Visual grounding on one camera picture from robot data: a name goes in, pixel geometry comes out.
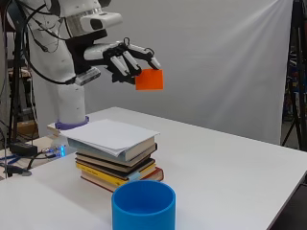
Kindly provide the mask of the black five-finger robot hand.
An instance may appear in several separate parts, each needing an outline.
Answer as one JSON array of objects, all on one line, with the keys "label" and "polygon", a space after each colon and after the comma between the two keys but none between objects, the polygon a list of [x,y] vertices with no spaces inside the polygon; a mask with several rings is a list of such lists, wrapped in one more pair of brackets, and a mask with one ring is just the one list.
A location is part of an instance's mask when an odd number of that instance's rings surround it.
[{"label": "black five-finger robot hand", "polygon": [[83,86],[99,78],[101,71],[98,66],[107,69],[113,82],[129,84],[135,84],[135,78],[142,73],[137,59],[145,60],[154,70],[161,68],[151,48],[133,45],[128,37],[123,41],[95,44],[96,40],[104,37],[107,37],[106,30],[71,37],[65,41],[73,59],[76,85]]}]

